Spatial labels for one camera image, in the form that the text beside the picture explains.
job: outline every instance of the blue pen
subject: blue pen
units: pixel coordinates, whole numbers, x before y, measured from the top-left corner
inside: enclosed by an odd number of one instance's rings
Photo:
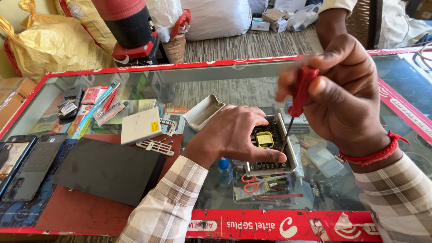
[[[105,91],[105,93],[101,96],[101,98],[96,102],[96,105],[93,106],[93,108],[84,116],[84,118],[81,120],[81,122],[78,124],[78,129],[81,128],[82,125],[86,123],[86,121],[92,117],[93,112],[101,105],[101,100],[105,98],[105,96],[112,90],[112,87],[115,85],[115,82],[112,83],[108,89]]]

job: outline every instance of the chair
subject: chair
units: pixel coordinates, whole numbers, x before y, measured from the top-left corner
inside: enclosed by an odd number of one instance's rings
[[[366,50],[379,49],[381,18],[382,0],[357,0],[353,13],[345,20],[346,30]]]

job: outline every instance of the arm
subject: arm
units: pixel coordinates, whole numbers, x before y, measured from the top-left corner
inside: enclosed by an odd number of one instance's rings
[[[317,35],[323,49],[338,35],[346,34],[345,19],[353,12],[357,0],[324,0],[318,11]]]
[[[251,143],[252,129],[268,125],[264,115],[257,107],[233,105],[226,105],[217,112],[130,214],[117,242],[184,242],[201,186],[208,169],[219,157],[285,162],[285,154]]]
[[[303,106],[311,128],[348,157],[365,157],[391,139],[379,121],[378,75],[372,58],[352,36],[339,35],[324,54],[297,61],[279,78],[276,101],[293,93],[298,68],[320,70]],[[369,200],[384,242],[430,242],[432,182],[400,149],[361,166],[350,163]]]

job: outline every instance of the shirt cuff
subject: shirt cuff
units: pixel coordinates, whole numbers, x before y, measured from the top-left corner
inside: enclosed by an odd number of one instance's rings
[[[193,206],[208,172],[192,160],[180,155],[160,180],[156,189],[179,204]]]
[[[348,18],[353,13],[353,9],[356,3],[357,0],[324,0],[320,9],[318,10],[318,14],[328,9],[346,9],[348,10],[348,14],[346,15],[346,17]]]
[[[374,172],[354,173],[373,211],[385,216],[417,214],[432,208],[432,182],[404,153],[396,163]]]

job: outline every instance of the scissors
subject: scissors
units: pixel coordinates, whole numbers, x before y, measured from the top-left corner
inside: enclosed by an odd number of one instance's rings
[[[256,190],[258,189],[258,187],[259,187],[259,185],[260,185],[261,183],[264,183],[264,182],[271,182],[271,181],[274,181],[274,180],[277,180],[277,179],[280,179],[280,178],[285,178],[285,177],[287,177],[287,176],[273,176],[273,177],[267,177],[267,178],[258,179],[256,176],[252,176],[251,179],[249,179],[249,180],[245,180],[245,175],[246,175],[246,174],[244,174],[244,175],[241,177],[241,181],[247,183],[247,184],[243,187],[243,190],[244,190],[245,192],[247,192],[247,193],[254,193],[254,192],[256,192]],[[253,191],[249,191],[249,190],[248,190],[249,187],[252,187],[252,188],[253,188]]]

